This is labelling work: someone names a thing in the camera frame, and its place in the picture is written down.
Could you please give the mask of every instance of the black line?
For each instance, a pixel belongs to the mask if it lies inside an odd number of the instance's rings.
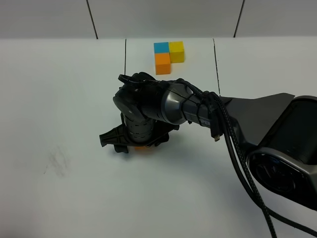
[[[240,23],[240,18],[241,18],[242,11],[243,11],[243,7],[244,7],[244,2],[245,2],[245,0],[243,0],[243,2],[242,2],[242,6],[241,6],[241,10],[240,10],[240,14],[239,14],[239,18],[238,18],[238,22],[237,22],[236,30],[234,31],[233,38],[235,38],[235,37],[236,37],[236,35],[237,35],[237,30],[238,30],[238,26],[239,26],[239,23]]]
[[[125,75],[126,65],[127,65],[127,39],[125,39],[125,45],[124,45],[124,75]]]
[[[216,63],[218,90],[219,90],[219,96],[220,96],[220,84],[219,84],[219,75],[218,75],[218,66],[217,66],[217,56],[216,56],[216,44],[214,43],[214,38],[213,38],[212,40],[213,40],[214,61],[215,61],[215,63]]]
[[[96,31],[96,27],[95,27],[95,23],[94,23],[93,15],[91,14],[91,10],[90,10],[90,6],[89,6],[89,2],[88,2],[88,0],[86,0],[86,3],[87,3],[88,11],[89,11],[89,14],[90,14],[90,19],[91,19],[91,22],[92,22],[93,27],[94,27],[94,31],[95,31],[95,35],[96,35],[96,39],[98,39],[98,34],[97,34],[97,31]]]

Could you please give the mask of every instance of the blue cube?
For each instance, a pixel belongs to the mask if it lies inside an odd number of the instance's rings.
[[[169,53],[168,42],[154,43],[154,53]]]

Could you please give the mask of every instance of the yellow cube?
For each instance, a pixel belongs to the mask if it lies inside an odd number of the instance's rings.
[[[182,41],[169,42],[168,46],[171,63],[181,63],[185,61],[185,50]]]

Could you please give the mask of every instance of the white wall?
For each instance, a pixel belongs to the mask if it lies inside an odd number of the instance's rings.
[[[246,0],[236,36],[316,36],[316,13],[316,0]]]
[[[242,0],[89,0],[100,38],[232,37]]]
[[[85,0],[1,0],[0,38],[95,38]]]

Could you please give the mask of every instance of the orange cube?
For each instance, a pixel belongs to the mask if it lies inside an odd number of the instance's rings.
[[[169,53],[155,54],[156,74],[170,74],[170,56]]]

